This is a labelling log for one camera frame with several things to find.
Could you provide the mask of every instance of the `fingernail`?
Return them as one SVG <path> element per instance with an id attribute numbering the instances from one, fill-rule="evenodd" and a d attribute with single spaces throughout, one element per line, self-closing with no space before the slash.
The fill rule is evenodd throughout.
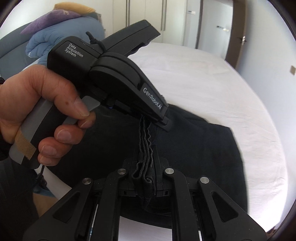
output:
<path id="1" fill-rule="evenodd" d="M 40 158 L 40 163 L 41 163 L 42 165 L 45 165 L 45 166 L 50 166 L 50 165 L 52 165 L 52 160 L 51 160 L 51 158 L 49 158 L 49 157 L 42 156 L 42 157 Z"/>
<path id="2" fill-rule="evenodd" d="M 79 114 L 81 114 L 82 116 L 89 116 L 89 111 L 86 107 L 86 105 L 82 102 L 82 100 L 80 99 L 80 97 L 78 97 L 75 102 L 74 102 L 74 107 L 77 110 L 77 112 Z"/>
<path id="3" fill-rule="evenodd" d="M 57 141 L 70 142 L 71 139 L 71 133 L 66 130 L 60 130 L 57 134 Z"/>
<path id="4" fill-rule="evenodd" d="M 87 128 L 90 128 L 92 125 L 93 125 L 93 122 L 92 122 L 91 120 L 88 120 L 88 121 L 84 122 L 84 123 L 80 126 L 80 128 L 81 128 L 81 129 L 87 129 Z"/>
<path id="5" fill-rule="evenodd" d="M 57 150 L 49 145 L 44 145 L 41 149 L 41 153 L 45 156 L 54 156 L 57 154 Z"/>

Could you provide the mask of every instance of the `gray handle grip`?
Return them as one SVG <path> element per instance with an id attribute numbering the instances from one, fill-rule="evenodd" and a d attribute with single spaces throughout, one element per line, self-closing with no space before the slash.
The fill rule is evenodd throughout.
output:
<path id="1" fill-rule="evenodd" d="M 99 101 L 89 96 L 84 96 L 82 101 L 89 111 L 100 105 Z M 21 125 L 15 143 L 9 150 L 10 158 L 31 169 L 38 168 L 40 165 L 37 160 L 39 142 L 53 136 L 58 126 L 76 122 L 76 119 L 58 111 L 52 102 L 41 98 Z"/>

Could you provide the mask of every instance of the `gray trigger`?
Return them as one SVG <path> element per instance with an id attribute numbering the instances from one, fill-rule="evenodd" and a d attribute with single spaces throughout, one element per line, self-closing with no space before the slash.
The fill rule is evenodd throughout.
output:
<path id="1" fill-rule="evenodd" d="M 96 107 L 98 107 L 101 103 L 94 98 L 91 98 L 90 96 L 84 96 L 82 99 L 82 102 L 86 105 L 87 109 L 89 111 L 94 110 Z M 66 125 L 74 125 L 76 124 L 77 120 L 72 117 L 67 117 L 63 124 Z"/>

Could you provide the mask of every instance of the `wall outlet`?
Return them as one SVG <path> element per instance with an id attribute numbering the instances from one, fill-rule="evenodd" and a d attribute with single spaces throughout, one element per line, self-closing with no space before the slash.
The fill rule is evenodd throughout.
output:
<path id="1" fill-rule="evenodd" d="M 291 66 L 290 72 L 291 72 L 292 75 L 296 74 L 296 68 L 293 65 Z"/>

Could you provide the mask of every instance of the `brown tape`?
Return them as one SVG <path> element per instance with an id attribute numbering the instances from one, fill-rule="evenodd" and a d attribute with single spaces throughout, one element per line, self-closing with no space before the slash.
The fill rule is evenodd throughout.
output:
<path id="1" fill-rule="evenodd" d="M 15 144 L 17 149 L 24 154 L 26 158 L 31 160 L 36 148 L 23 136 L 21 129 L 18 130 L 15 136 Z"/>

